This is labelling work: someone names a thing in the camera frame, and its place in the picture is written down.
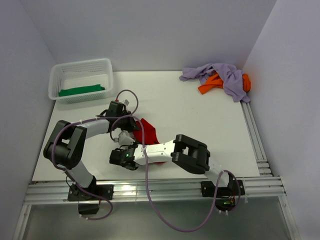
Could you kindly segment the red t-shirt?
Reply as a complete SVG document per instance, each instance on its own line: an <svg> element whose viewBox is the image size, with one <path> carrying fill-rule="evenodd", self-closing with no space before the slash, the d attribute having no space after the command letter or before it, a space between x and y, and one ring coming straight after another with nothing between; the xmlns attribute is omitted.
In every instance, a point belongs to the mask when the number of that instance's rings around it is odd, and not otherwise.
<svg viewBox="0 0 320 240"><path fill-rule="evenodd" d="M140 119L141 122L138 122L137 120L135 123L139 127L139 130L135 130L133 132L133 136L135 138L135 143L133 146L138 147L139 145L142 144L142 129L141 126L144 128L144 140L146 145L156 145L159 144L160 142L157 139L156 135L156 129L154 126L152 126L148 121L146 121L144 118Z"/></svg>

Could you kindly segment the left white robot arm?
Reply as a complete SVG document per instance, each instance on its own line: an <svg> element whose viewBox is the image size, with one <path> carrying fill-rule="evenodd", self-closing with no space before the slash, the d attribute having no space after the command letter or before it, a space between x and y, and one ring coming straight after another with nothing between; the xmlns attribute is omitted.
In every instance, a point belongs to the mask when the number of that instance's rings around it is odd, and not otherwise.
<svg viewBox="0 0 320 240"><path fill-rule="evenodd" d="M125 136L130 136L141 127L129 115L98 115L74 123L65 120L56 123L44 147L43 156L72 181L67 197L69 202L112 199L113 185L98 185L96 177L82 162L82 156L87 139L108 134L116 128L121 129Z"/></svg>

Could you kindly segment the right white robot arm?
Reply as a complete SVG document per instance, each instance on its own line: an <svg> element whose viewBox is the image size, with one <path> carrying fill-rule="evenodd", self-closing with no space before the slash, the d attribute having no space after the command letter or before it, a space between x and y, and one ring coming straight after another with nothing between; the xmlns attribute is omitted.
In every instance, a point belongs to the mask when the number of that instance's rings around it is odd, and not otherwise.
<svg viewBox="0 0 320 240"><path fill-rule="evenodd" d="M124 147L111 151L109 163L135 171L148 162L149 164L171 162L186 172L204 175L207 180L201 181L203 197L217 198L245 195L242 180L236 180L231 173L223 170L221 165L210 160L210 151L205 143L183 134L176 135L174 140L143 146L131 141Z"/></svg>

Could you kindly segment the white plastic basket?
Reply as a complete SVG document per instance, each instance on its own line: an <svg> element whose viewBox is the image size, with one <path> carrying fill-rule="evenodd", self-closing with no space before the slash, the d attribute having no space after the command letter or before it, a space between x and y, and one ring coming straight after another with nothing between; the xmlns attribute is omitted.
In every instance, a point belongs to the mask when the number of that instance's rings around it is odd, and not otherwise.
<svg viewBox="0 0 320 240"><path fill-rule="evenodd" d="M69 96L59 96L61 90L101 85L105 90ZM73 104L111 98L115 95L112 63L108 58L75 61L52 67L48 82L51 100Z"/></svg>

